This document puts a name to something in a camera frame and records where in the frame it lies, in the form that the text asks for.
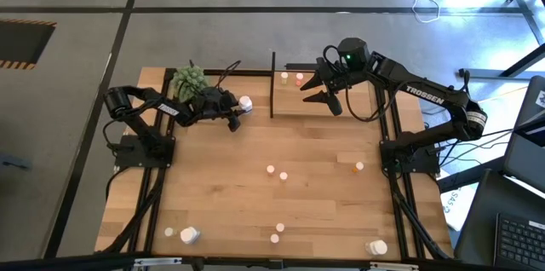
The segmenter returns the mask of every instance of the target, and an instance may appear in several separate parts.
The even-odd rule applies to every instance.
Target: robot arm
[[[301,90],[325,85],[326,91],[309,96],[304,101],[328,104],[334,115],[342,113],[336,94],[343,89],[369,80],[375,86],[389,92],[403,91],[444,107],[451,115],[451,121],[417,133],[403,132],[396,141],[387,144],[391,148],[405,149],[413,153],[420,147],[449,139],[472,141],[479,139],[485,128],[486,113],[479,104],[469,98],[467,92],[468,77],[464,88],[456,90],[436,84],[427,78],[411,74],[396,61],[376,52],[369,53],[365,41],[358,38],[346,38],[337,48],[339,61],[331,63],[318,58],[318,69],[314,76],[305,83]]]
[[[221,88],[204,88],[201,94],[183,103],[172,101],[152,88],[110,88],[104,95],[104,101],[112,118],[125,120],[136,112],[130,104],[130,95],[144,101],[144,107],[136,108],[136,111],[156,108],[173,117],[182,127],[191,126],[202,119],[216,118],[227,118],[229,129],[233,132],[240,126],[240,112],[232,110],[238,101],[232,93]]]
[[[143,100],[144,104],[133,108],[130,95]],[[115,87],[104,94],[104,102],[114,121],[125,122],[136,133],[136,136],[124,135],[119,144],[108,142],[108,148],[116,156],[116,165],[120,167],[160,167],[172,162],[174,139],[161,135],[144,122],[140,115],[147,109],[156,108],[168,114],[182,127],[203,119],[226,118],[232,132],[240,126],[238,115],[242,113],[232,109],[238,105],[234,95],[216,87],[204,88],[182,103],[172,101],[152,88]]]

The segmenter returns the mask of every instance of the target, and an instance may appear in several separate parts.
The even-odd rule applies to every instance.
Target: black cable
[[[444,111],[446,111],[446,108],[443,108],[443,109],[441,109],[441,110],[439,110],[437,112],[422,112],[422,114],[424,114],[424,115],[436,115],[436,114],[442,113]]]
[[[458,144],[459,147],[462,147],[462,146],[471,146],[471,147],[478,147],[478,148],[483,148],[483,149],[491,149],[493,147],[495,147],[496,145],[500,145],[500,144],[508,144],[509,142],[498,142],[498,143],[494,143],[492,144],[491,146],[489,147],[481,147],[479,144],[475,144],[475,143],[462,143],[462,144]]]
[[[401,83],[398,88],[396,88],[396,90],[393,91],[392,93],[392,97],[390,98],[390,101],[388,101],[388,104],[386,104],[386,106],[384,108],[377,108],[373,114],[371,114],[370,117],[368,118],[361,118],[361,117],[358,117],[358,115],[356,115],[356,113],[352,110],[352,107],[350,106],[350,99],[348,97],[348,85],[347,87],[345,88],[345,91],[346,91],[346,98],[347,98],[347,107],[348,107],[348,111],[350,112],[350,114],[352,114],[353,117],[355,117],[358,121],[361,121],[361,122],[373,122],[373,121],[376,121],[377,119],[379,118],[382,118],[385,114],[386,114],[386,111],[388,110],[388,108],[393,104],[393,101],[395,101],[395,95],[398,93],[398,91],[401,89],[401,87],[403,87],[404,85],[406,84],[411,84],[411,83],[415,83],[415,82],[411,82],[411,81],[404,81],[403,83]]]
[[[108,200],[108,196],[110,195],[110,186],[112,185],[113,180],[118,176],[119,174],[125,172],[126,169],[119,169],[110,179],[108,180],[108,183],[106,184],[106,202]]]
[[[454,147],[456,146],[456,144],[458,144],[458,142],[460,142],[460,140],[456,140],[455,143],[452,144],[452,146],[450,146],[450,149],[449,149],[449,152],[446,154],[445,158],[443,159],[443,161],[441,161],[441,163],[439,163],[439,167],[441,167],[445,161],[449,158],[450,156],[450,153],[452,153],[452,150],[454,149]]]
[[[501,133],[503,133],[503,132],[512,131],[512,130],[513,130],[513,129],[494,131],[493,133],[486,134],[486,135],[482,135],[481,138],[484,137],[484,136],[492,136],[492,135],[501,134]]]
[[[235,61],[230,66],[226,67],[225,71],[223,71],[223,73],[220,75],[220,78],[218,79],[218,83],[215,84],[216,88],[220,87],[220,84],[223,81],[223,79],[229,76],[232,73],[232,71],[234,71],[240,65],[240,62],[242,61]]]
[[[383,174],[386,178],[388,178],[388,175],[386,174],[386,172],[385,172],[384,170],[382,171],[382,174]],[[397,176],[397,174],[396,174],[395,180],[397,181],[399,178],[401,178],[401,173],[399,173],[399,176]]]
[[[104,127],[102,128],[102,135],[104,136],[104,140],[106,140],[106,147],[108,147],[110,151],[112,151],[112,156],[117,157],[118,154],[115,152],[115,148],[113,147],[112,142],[110,141],[110,139],[108,138],[108,134],[106,133],[106,129],[108,128],[108,126],[112,125],[114,122],[117,121],[113,119],[104,125]]]
[[[475,161],[475,162],[478,162],[479,164],[482,164],[477,159],[459,159],[458,157],[452,157],[452,156],[439,156],[439,157],[440,158],[445,158],[445,159],[456,159],[456,160],[460,160],[460,161]]]
[[[150,190],[149,194],[144,199],[142,205],[136,209],[135,214],[129,220],[129,222],[123,229],[123,231],[116,237],[115,240],[113,240],[112,244],[109,245],[103,252],[115,253],[115,252],[120,252],[123,249],[123,246],[129,239],[129,236],[133,233],[135,229],[138,228],[142,218],[147,213],[147,210],[150,208],[153,202],[157,200],[158,195],[161,193],[160,190],[162,188],[163,188],[162,182],[160,181],[160,179],[156,179],[152,190]]]
[[[341,61],[340,54],[339,54],[339,49],[336,46],[333,46],[333,45],[326,46],[325,49],[322,51],[322,56],[324,57],[325,62],[327,62],[327,64],[333,69],[333,71],[335,71],[337,73],[343,73],[343,70],[341,68],[339,68],[335,63],[331,63],[331,61],[327,58],[327,52],[330,49],[334,49],[335,52],[339,55],[339,64],[342,65],[342,61]]]

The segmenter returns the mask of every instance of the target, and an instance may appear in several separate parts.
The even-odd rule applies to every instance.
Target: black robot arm
[[[487,116],[479,104],[470,99],[467,81],[462,89],[454,89],[418,77],[396,61],[376,52],[370,54],[365,41],[358,38],[344,39],[336,50],[339,60],[329,62],[324,52],[324,57],[317,59],[318,69],[314,76],[301,87],[301,90],[306,90],[323,84],[326,91],[320,91],[304,101],[326,103],[334,115],[339,115],[342,108],[336,94],[343,89],[351,89],[355,84],[370,81],[394,94],[403,91],[430,101],[444,107],[451,115],[447,123],[417,133],[403,132],[396,141],[385,142],[392,149],[412,154],[420,147],[449,139],[472,141],[482,136]],[[360,119],[371,121],[377,118],[378,115]]]
[[[144,103],[133,108],[129,96]],[[147,109],[156,108],[183,127],[203,119],[226,118],[229,130],[233,132],[240,126],[238,115],[242,113],[232,109],[238,105],[234,95],[216,87],[204,88],[182,103],[170,100],[152,88],[115,87],[104,94],[104,102],[113,120],[125,122],[136,133],[136,136],[124,135],[119,144],[108,143],[116,155],[116,165],[120,167],[163,167],[171,163],[174,138],[161,135],[144,122],[140,115]]]
[[[237,130],[240,126],[238,113],[232,110],[238,105],[238,101],[232,93],[221,88],[204,88],[199,95],[182,103],[172,101],[152,88],[142,89],[133,86],[110,88],[104,95],[104,101],[112,118],[124,120],[133,114],[134,108],[129,101],[131,95],[144,101],[143,107],[136,108],[137,110],[156,108],[172,116],[183,127],[191,126],[202,119],[215,118],[227,118],[231,131]]]
[[[335,63],[327,59],[328,49],[336,49],[339,60]],[[471,141],[482,136],[487,116],[479,104],[469,97],[469,76],[465,77],[464,86],[461,89],[445,87],[427,78],[411,74],[404,66],[383,55],[376,52],[370,54],[365,41],[358,38],[346,38],[338,47],[331,45],[326,47],[323,57],[318,58],[317,63],[316,72],[301,87],[301,90],[315,88],[322,84],[326,90],[308,96],[304,101],[323,102],[329,106],[334,115],[342,113],[336,94],[343,89],[346,91],[348,110],[356,119],[363,122],[382,117],[398,91],[431,101],[448,110],[451,115],[449,122],[416,133],[402,132],[394,141],[381,141],[380,150],[382,170],[388,177],[393,199],[405,213],[432,256],[436,259],[449,259],[418,221],[418,217],[399,189],[396,174],[439,173],[435,143],[449,139]],[[388,91],[392,99],[370,117],[361,118],[356,116],[350,108],[348,91],[355,84],[365,81],[370,81],[376,87]]]

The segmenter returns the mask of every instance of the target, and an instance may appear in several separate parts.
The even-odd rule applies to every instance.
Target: black metal frame
[[[272,53],[272,63],[271,70],[234,70],[230,76],[268,76],[271,77],[271,94],[270,102],[273,102],[273,91],[274,91],[274,76],[275,76],[275,57],[276,54]],[[169,81],[172,79],[172,74],[174,69],[166,69],[165,76],[163,79],[163,88],[161,93],[166,95],[168,92]],[[219,75],[223,73],[223,70],[205,70],[206,75]],[[385,91],[375,87],[376,92],[376,104],[379,108],[383,108],[386,104]],[[399,110],[397,107],[397,102],[394,101],[391,105],[391,115],[393,120],[394,133],[396,136],[401,133],[401,123],[399,120]],[[158,114],[154,121],[155,127],[160,127],[163,119],[163,114]],[[165,132],[168,135],[173,134],[174,132],[174,119],[169,117],[167,123],[167,129]],[[380,127],[381,135],[383,140],[389,140],[389,131],[387,126],[386,115],[380,117]],[[62,257],[62,258],[49,258],[49,259],[38,259],[31,261],[21,261],[21,262],[0,262],[1,270],[44,270],[44,269],[54,269],[54,270],[87,270],[87,269],[115,269],[123,268],[129,270],[132,266],[135,265],[137,259],[146,259],[146,258],[155,258],[155,257],[166,257],[166,256],[157,256],[152,253],[152,241],[154,233],[156,230],[156,223],[158,219],[158,207],[161,199],[161,192],[163,189],[164,178],[166,175],[167,168],[158,169],[158,180],[156,185],[158,186],[158,196],[152,202],[152,211],[147,224],[146,237],[144,239],[144,251],[135,251],[136,240],[138,239],[138,231],[135,232],[130,237],[129,242],[129,251],[126,253],[95,253],[94,255],[82,256],[82,257]],[[149,181],[151,178],[152,168],[145,168],[145,174],[142,177],[141,190],[139,193],[139,203],[137,207],[141,206],[144,201],[147,189],[149,188]],[[412,189],[412,184],[410,182],[410,174],[402,174],[405,186],[405,193],[407,197],[407,202],[410,205],[410,208],[416,213],[416,202],[414,199],[414,193]],[[397,187],[397,178],[396,172],[387,173],[388,182],[390,188],[393,189]],[[245,267],[263,267],[270,269],[282,269],[282,268],[293,268],[293,267],[308,267],[308,268],[359,268],[359,269],[370,269],[370,268],[380,268],[385,264],[397,265],[416,265],[420,270],[497,270],[497,268],[486,267],[486,266],[477,266],[471,264],[461,263],[456,260],[450,261],[434,261],[428,260],[425,258],[425,252],[422,245],[422,241],[418,238],[415,229],[413,228],[413,236],[416,243],[416,258],[411,258],[408,253],[407,239],[405,236],[404,230],[404,221],[401,208],[395,199],[392,197],[393,202],[393,213],[396,224],[396,231],[398,235],[399,242],[399,252],[401,259],[400,261],[390,261],[390,262],[374,262],[371,260],[330,260],[330,259],[273,259],[273,258],[245,258],[245,257],[169,257],[172,258],[175,263],[179,264],[188,264],[191,265],[193,271],[202,271],[205,265],[221,265],[221,266],[245,266]],[[141,227],[141,222],[137,222],[137,227]]]
[[[498,173],[503,174],[503,165],[505,164],[505,156],[492,159],[483,164],[475,165],[471,169],[463,170],[455,173],[451,176],[441,178],[437,181],[439,185],[439,191],[446,193],[452,190],[456,190],[459,187],[471,185],[475,182],[479,182],[486,169],[491,169]]]

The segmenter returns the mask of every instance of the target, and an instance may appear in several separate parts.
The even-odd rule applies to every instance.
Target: laptop keyboard
[[[500,215],[498,219],[498,252],[496,254],[524,265],[545,270],[545,230],[541,224],[514,220]]]

